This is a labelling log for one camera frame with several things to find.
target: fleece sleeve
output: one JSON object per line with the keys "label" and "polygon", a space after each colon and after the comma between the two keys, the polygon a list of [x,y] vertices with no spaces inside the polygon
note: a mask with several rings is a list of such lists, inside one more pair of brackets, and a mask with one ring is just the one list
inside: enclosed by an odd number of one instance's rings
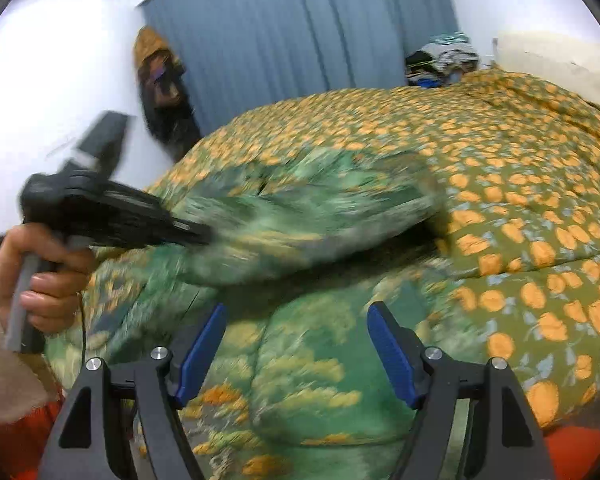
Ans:
{"label": "fleece sleeve", "polygon": [[42,357],[20,358],[2,348],[0,325],[0,425],[26,416],[57,398],[51,374]]}

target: blue curtain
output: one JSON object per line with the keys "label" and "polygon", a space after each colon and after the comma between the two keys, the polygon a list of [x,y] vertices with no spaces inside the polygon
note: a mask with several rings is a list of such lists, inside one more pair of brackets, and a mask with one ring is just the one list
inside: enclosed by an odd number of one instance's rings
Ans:
{"label": "blue curtain", "polygon": [[186,66],[203,134],[283,99],[403,85],[405,54],[458,30],[451,0],[147,0],[142,7]]}

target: finger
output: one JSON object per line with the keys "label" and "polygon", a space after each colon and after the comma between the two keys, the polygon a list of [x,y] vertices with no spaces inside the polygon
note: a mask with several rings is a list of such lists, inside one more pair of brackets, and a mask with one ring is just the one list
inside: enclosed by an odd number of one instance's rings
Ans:
{"label": "finger", "polygon": [[59,272],[40,272],[31,277],[31,290],[52,296],[53,298],[66,298],[74,296],[87,286],[89,276],[74,270],[60,270]]}
{"label": "finger", "polygon": [[0,246],[0,257],[22,258],[35,253],[48,262],[63,263],[69,251],[43,224],[21,224],[7,232]]}
{"label": "finger", "polygon": [[63,332],[74,324],[73,317],[41,317],[34,314],[29,314],[27,317],[29,323],[45,334],[57,334]]}
{"label": "finger", "polygon": [[62,262],[69,269],[77,270],[83,274],[91,274],[96,269],[96,257],[89,248],[69,251]]}
{"label": "finger", "polygon": [[0,302],[13,293],[26,253],[61,262],[68,251],[42,224],[22,224],[10,229],[0,245]]}
{"label": "finger", "polygon": [[20,295],[20,303],[24,309],[36,316],[56,319],[74,316],[80,305],[77,294],[65,298],[52,298],[31,290]]}

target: white pillow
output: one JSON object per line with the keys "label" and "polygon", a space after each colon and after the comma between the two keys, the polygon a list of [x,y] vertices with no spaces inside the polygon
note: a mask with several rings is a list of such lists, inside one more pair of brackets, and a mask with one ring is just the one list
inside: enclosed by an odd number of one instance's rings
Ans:
{"label": "white pillow", "polygon": [[494,45],[503,70],[534,75],[600,104],[600,44],[554,32],[502,32]]}

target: blue gripper pad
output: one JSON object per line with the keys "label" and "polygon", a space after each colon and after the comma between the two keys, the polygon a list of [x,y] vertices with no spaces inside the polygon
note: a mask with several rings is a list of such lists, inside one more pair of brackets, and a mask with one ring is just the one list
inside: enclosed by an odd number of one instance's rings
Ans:
{"label": "blue gripper pad", "polygon": [[424,345],[413,331],[398,325],[381,301],[369,307],[366,327],[396,397],[418,409],[429,384],[420,358]]}
{"label": "blue gripper pad", "polygon": [[186,406],[200,392],[211,361],[222,341],[226,321],[226,307],[223,304],[216,305],[182,361],[180,386],[173,396],[180,407]]}

